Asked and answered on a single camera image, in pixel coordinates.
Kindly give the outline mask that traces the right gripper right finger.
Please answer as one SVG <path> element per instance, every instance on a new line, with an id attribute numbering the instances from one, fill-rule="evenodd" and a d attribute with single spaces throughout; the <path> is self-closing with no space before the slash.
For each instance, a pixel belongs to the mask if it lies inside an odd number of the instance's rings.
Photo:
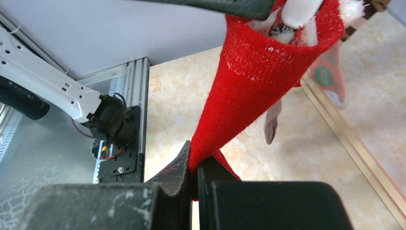
<path id="1" fill-rule="evenodd" d="M 240 181 L 215 158 L 197 169 L 202 230 L 350 230 L 337 192 L 318 181 Z"/>

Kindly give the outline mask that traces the red sock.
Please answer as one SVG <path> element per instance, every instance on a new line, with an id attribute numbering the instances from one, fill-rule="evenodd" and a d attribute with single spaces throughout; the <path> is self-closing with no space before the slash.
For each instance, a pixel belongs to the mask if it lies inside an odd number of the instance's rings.
<path id="1" fill-rule="evenodd" d="M 319 13 L 284 44 L 255 31 L 249 19 L 226 15 L 226 38 L 212 88 L 192 137 L 189 170 L 210 156 L 230 169 L 220 149 L 281 99 L 313 62 L 344 34 L 339 2 Z"/>

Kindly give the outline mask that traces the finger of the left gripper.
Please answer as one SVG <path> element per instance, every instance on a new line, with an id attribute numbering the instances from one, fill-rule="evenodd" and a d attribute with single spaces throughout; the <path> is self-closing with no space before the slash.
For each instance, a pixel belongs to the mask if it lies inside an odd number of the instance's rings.
<path id="1" fill-rule="evenodd" d="M 145 2 L 189 6 L 248 19 L 265 20 L 276 0 L 145 0 Z"/>

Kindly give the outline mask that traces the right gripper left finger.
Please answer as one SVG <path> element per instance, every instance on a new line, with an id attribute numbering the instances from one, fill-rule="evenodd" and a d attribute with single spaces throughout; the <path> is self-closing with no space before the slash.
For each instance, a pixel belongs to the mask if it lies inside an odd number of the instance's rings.
<path id="1" fill-rule="evenodd" d="M 144 183 L 41 187 L 23 210 L 21 230 L 189 230 L 190 142 Z"/>

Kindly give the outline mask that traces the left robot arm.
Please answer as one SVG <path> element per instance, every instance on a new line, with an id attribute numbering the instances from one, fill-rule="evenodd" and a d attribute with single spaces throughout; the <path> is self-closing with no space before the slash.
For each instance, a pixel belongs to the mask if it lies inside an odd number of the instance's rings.
<path id="1" fill-rule="evenodd" d="M 123 102 L 87 88 L 0 29 L 0 75 L 56 105 L 101 140 L 118 147 L 131 145 L 137 131 L 125 120 Z"/>

